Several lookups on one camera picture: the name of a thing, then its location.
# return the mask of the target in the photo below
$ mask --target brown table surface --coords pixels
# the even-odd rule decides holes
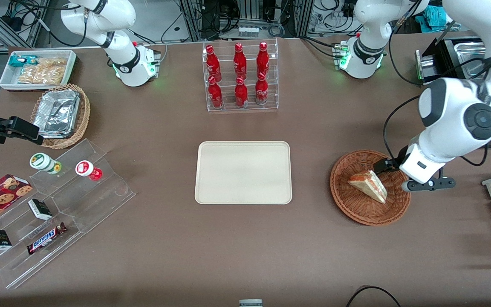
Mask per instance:
[[[431,39],[394,37],[408,78],[414,50]],[[139,88],[115,78],[103,50],[76,50],[72,82],[92,104],[85,137],[107,150],[138,194],[17,290],[0,282],[0,306],[228,307],[261,298],[266,307],[334,307],[364,284],[388,289],[403,306],[491,306],[491,205],[480,184],[491,177],[491,151],[483,167],[449,163],[445,174],[457,187],[413,194],[390,226],[359,225],[331,197],[335,161],[361,148],[385,152],[384,119],[421,92],[398,78],[388,58],[373,77],[356,80],[303,41],[280,39],[278,112],[214,114],[206,111],[201,50],[201,43],[171,45],[160,78]],[[29,118],[38,96],[2,90],[0,116]],[[421,130],[411,103],[390,123],[390,146],[398,151]],[[197,148],[206,140],[288,142],[292,202],[197,204]],[[39,150],[7,140],[0,177],[32,175],[28,160]],[[482,152],[470,156],[478,161]],[[370,290],[353,306],[374,305],[393,302]]]

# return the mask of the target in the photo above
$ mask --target red-capped bottle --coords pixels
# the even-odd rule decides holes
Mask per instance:
[[[206,46],[206,53],[208,54],[208,57],[206,59],[206,64],[208,66],[208,73],[210,76],[214,76],[216,82],[221,81],[221,66],[219,64],[219,59],[215,55],[213,51],[213,46],[212,45],[207,45]]]
[[[255,84],[255,103],[257,105],[265,105],[269,96],[269,83],[266,82],[264,72],[259,72],[257,79],[257,83]]]
[[[212,102],[212,105],[214,108],[220,109],[222,107],[221,88],[217,84],[214,76],[210,76],[208,78],[208,83],[210,84],[208,86],[208,93],[210,94],[210,100]]]
[[[264,72],[265,76],[269,75],[269,60],[270,56],[267,51],[269,46],[265,41],[259,44],[259,54],[257,55],[257,76],[259,72]]]
[[[236,95],[236,106],[240,109],[247,107],[247,87],[244,85],[244,79],[242,77],[236,78],[236,88],[234,89]]]
[[[247,78],[247,59],[241,43],[234,45],[234,71],[237,77]]]

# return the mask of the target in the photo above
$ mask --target wicker basket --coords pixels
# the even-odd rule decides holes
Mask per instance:
[[[374,163],[387,159],[383,153],[357,150],[342,156],[331,171],[331,193],[338,207],[354,221],[370,226],[382,226],[399,220],[410,204],[410,193],[401,185],[408,178],[402,171],[379,175],[387,190],[385,204],[380,204],[347,183],[349,177],[372,170]]]
[[[69,138],[66,139],[45,139],[43,140],[43,144],[41,146],[49,147],[52,149],[63,149],[70,147],[76,142],[82,139],[84,135],[84,131],[86,131],[86,127],[88,126],[88,117],[90,116],[90,101],[88,101],[88,97],[84,93],[84,91],[73,84],[66,84],[63,86],[55,87],[54,89],[50,89],[50,92],[54,91],[64,91],[64,90],[74,90],[80,93],[81,101],[79,102],[79,110],[77,112],[77,120],[75,121],[75,131]],[[30,117],[30,122],[33,122],[35,119],[35,115],[37,114],[37,109],[39,108],[39,103],[41,103],[41,97],[37,100],[35,107],[33,107],[33,113]]]

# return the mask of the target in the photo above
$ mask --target bread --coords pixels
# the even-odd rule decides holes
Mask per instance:
[[[363,171],[355,174],[349,177],[348,183],[377,202],[386,203],[386,188],[373,171]]]

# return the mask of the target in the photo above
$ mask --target clear acrylic rack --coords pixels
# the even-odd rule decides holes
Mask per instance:
[[[257,83],[257,54],[259,54],[259,43],[265,41],[268,45],[269,60],[269,74],[266,81],[269,84],[269,95],[265,105],[257,105],[255,103],[255,83]],[[247,59],[247,78],[245,80],[245,86],[248,89],[249,103],[245,109],[240,109],[236,106],[236,99],[234,97],[234,88],[236,86],[236,73],[234,72],[234,45],[228,45],[226,41],[210,41],[203,43],[202,51],[202,64],[204,72],[204,86],[206,88],[206,104],[208,111],[263,111],[274,110],[279,107],[279,76],[278,76],[278,41],[276,39],[252,39],[245,41],[235,41],[241,43],[243,46],[243,53]],[[207,70],[206,59],[206,46],[212,45],[219,58],[221,66],[222,79],[218,82],[222,92],[223,107],[216,109],[210,100],[208,93],[208,77],[210,74]]]
[[[0,251],[0,276],[6,288],[20,286],[135,196],[104,156],[105,151],[87,139],[82,140],[55,159],[62,163],[58,174],[35,173],[30,177],[35,190],[0,216],[0,229],[6,231],[12,243],[11,249]],[[102,169],[103,177],[99,181],[75,173],[77,163],[85,159]],[[32,198],[45,202],[53,213],[50,220],[33,215],[28,205]],[[29,255],[26,246],[61,222],[68,230]]]

